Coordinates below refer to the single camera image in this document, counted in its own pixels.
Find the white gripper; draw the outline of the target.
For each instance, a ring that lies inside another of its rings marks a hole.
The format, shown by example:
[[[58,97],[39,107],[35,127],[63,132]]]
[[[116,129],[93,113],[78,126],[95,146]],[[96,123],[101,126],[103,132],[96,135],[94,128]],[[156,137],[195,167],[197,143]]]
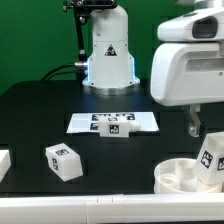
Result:
[[[199,104],[224,101],[224,7],[198,9],[159,25],[151,95],[189,106],[189,134],[200,135]]]

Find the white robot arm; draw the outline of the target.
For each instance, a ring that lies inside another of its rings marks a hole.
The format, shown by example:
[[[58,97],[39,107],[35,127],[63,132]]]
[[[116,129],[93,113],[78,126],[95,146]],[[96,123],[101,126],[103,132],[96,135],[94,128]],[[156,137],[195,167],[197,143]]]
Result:
[[[161,105],[188,107],[189,134],[201,134],[197,113],[224,101],[224,0],[173,0],[195,9],[157,28],[163,42],[154,53],[150,90]],[[128,52],[127,14],[121,7],[93,7],[93,52],[83,85],[114,95],[134,87],[135,62]]]

